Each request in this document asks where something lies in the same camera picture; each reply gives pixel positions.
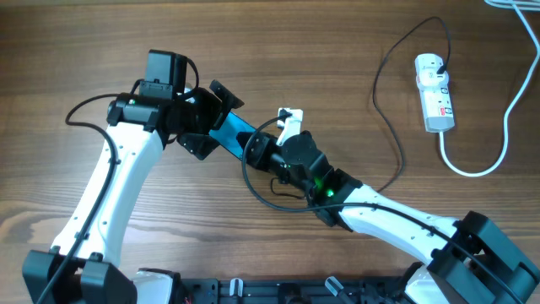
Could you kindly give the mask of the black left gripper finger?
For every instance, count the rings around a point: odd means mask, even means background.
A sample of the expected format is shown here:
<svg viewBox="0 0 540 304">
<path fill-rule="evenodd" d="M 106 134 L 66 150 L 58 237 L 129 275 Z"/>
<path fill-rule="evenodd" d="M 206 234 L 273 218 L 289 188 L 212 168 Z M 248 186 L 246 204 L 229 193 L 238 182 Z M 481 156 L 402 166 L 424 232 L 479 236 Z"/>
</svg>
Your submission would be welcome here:
<svg viewBox="0 0 540 304">
<path fill-rule="evenodd" d="M 184 133 L 176 142 L 198 160 L 205 160 L 219 147 L 219 142 L 207 134 Z"/>
<path fill-rule="evenodd" d="M 219 115 L 215 121 L 215 124 L 213 125 L 213 130 L 219 130 L 230 112 L 233 109 L 242 107 L 245 103 L 230 90 L 228 90 L 224 85 L 222 85 L 217 79 L 211 82 L 209 88 L 212 90 L 212 92 L 214 92 L 214 95 L 221 100 Z"/>
</svg>

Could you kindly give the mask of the blue Galaxy smartphone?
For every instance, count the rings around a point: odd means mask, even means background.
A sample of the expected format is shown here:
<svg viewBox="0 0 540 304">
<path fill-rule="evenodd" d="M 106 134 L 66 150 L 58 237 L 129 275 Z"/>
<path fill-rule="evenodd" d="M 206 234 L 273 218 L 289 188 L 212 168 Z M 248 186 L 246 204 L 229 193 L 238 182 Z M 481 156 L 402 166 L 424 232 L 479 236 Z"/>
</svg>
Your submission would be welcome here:
<svg viewBox="0 0 540 304">
<path fill-rule="evenodd" d="M 239 133 L 253 133 L 255 128 L 235 113 L 230 112 L 219 130 L 211 130 L 209 135 L 217 140 L 221 146 L 227 149 L 237 159 L 242 158 L 244 149 L 238 142 Z"/>
</svg>

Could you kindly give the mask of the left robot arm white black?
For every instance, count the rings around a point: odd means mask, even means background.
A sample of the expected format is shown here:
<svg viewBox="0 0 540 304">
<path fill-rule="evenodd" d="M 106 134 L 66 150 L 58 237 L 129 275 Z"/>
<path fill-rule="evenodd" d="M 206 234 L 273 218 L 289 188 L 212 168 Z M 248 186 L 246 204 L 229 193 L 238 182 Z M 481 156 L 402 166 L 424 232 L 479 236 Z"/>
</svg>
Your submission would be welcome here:
<svg viewBox="0 0 540 304">
<path fill-rule="evenodd" d="M 31 251 L 22 275 L 34 303 L 182 303 L 176 272 L 119 269 L 127 224 L 152 167 L 177 142 L 199 160 L 219 146 L 218 134 L 242 101 L 220 82 L 186 87 L 191 58 L 152 50 L 142 79 L 110 95 L 104 146 L 69 222 L 46 252 Z"/>
</svg>

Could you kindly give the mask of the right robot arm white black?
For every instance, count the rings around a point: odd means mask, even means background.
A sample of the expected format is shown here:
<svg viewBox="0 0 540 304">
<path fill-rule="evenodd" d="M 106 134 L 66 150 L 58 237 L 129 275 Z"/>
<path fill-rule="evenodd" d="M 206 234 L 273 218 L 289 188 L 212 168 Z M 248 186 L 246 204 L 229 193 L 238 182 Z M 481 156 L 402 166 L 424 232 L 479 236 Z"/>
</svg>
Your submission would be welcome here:
<svg viewBox="0 0 540 304">
<path fill-rule="evenodd" d="M 416 258 L 403 291 L 414 303 L 524 303 L 539 284 L 538 267 L 483 214 L 470 211 L 457 220 L 386 198 L 333 168 L 307 132 L 283 142 L 258 131 L 236 139 L 242 165 L 298 188 L 306 212 Z"/>
</svg>

